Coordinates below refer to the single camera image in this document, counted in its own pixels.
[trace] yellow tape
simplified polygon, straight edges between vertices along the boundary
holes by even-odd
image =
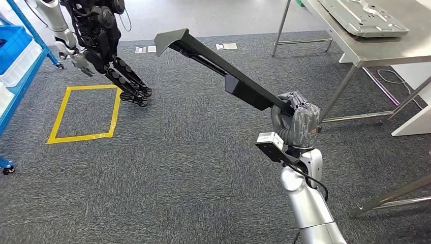
[[[91,135],[56,138],[58,129],[60,127],[61,119],[63,118],[63,115],[65,113],[67,102],[68,102],[70,94],[73,90],[107,89],[107,88],[116,88],[117,89],[117,92],[115,95],[114,110],[112,111],[111,125],[109,127],[109,132],[99,133],[99,134],[91,134]],[[57,118],[55,118],[55,122],[54,122],[54,125],[52,127],[51,134],[49,135],[49,138],[48,138],[48,141],[46,142],[46,144],[94,140],[94,139],[99,139],[99,138],[111,138],[114,135],[115,126],[117,125],[118,109],[119,109],[119,105],[120,105],[120,94],[121,94],[121,90],[116,85],[68,86],[66,88],[65,96],[63,97],[63,101],[61,102],[60,108],[58,109]]]

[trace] stainless steel table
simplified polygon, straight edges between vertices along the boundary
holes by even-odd
[[[406,99],[399,102],[367,69],[372,66],[388,66],[409,63],[431,62],[431,10],[415,0],[373,0],[389,14],[401,21],[407,28],[409,33],[398,38],[361,38],[349,34],[338,22],[326,11],[318,0],[302,0],[302,3],[307,9],[319,20],[327,24],[326,32],[331,36],[328,39],[316,40],[290,40],[280,41],[280,35],[283,30],[283,25],[286,20],[289,5],[291,0],[287,0],[285,12],[282,18],[282,23],[279,28],[279,33],[274,43],[274,48],[271,53],[275,55],[278,45],[294,44],[294,43],[310,43],[310,42],[329,42],[326,51],[330,48],[331,43],[335,41],[343,50],[343,61],[352,63],[351,69],[341,81],[340,86],[335,90],[334,95],[324,109],[321,122],[328,123],[334,121],[343,121],[350,119],[369,118],[378,116],[387,116],[387,119],[392,118],[417,94],[431,83],[431,77],[428,78],[422,85],[414,90]],[[359,69],[363,69],[373,82],[383,91],[383,93],[396,106],[395,109],[384,112],[368,113],[360,115],[349,115],[343,117],[325,118],[331,108],[340,97],[343,90],[352,80],[353,76]],[[391,191],[383,196],[377,197],[373,201],[365,203],[356,209],[349,211],[351,216],[358,215],[362,212],[411,204],[416,202],[431,200],[431,197],[416,198],[402,201],[392,201],[397,197],[415,191],[418,188],[431,184],[431,174],[422,178],[416,179],[413,182],[406,184],[394,191]]]

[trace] white bin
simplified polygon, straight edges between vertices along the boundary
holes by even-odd
[[[11,64],[8,70],[0,75],[0,82],[3,82],[6,87],[16,86],[39,57],[41,52],[41,46],[32,40]]]
[[[5,85],[0,82],[0,117],[3,115],[6,108],[11,103],[13,97],[13,93],[8,91]]]

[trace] blue bin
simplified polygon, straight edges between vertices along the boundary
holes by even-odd
[[[32,40],[22,26],[0,25],[0,75],[2,75]]]

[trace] carpet floor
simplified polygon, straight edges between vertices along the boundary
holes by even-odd
[[[325,36],[286,33],[284,39]],[[199,38],[274,94],[300,91],[323,108],[350,66],[325,43],[280,46],[275,34]],[[295,221],[280,183],[281,165],[257,147],[271,131],[270,111],[224,92],[222,77],[168,50],[135,54],[152,41],[121,42],[122,57],[153,88],[148,106],[121,102],[114,136],[46,144],[67,86],[110,84],[87,77],[69,61],[45,60],[0,138],[0,155],[16,172],[0,176],[0,243],[290,243]],[[402,85],[387,84],[398,98]],[[115,89],[71,93],[57,137],[109,130]],[[329,116],[392,109],[359,71]],[[324,124],[328,206],[348,243],[430,243],[431,208],[381,209],[356,218],[360,202],[429,172],[431,135],[392,137],[418,112],[409,104],[394,119]],[[429,188],[411,196],[423,196]]]

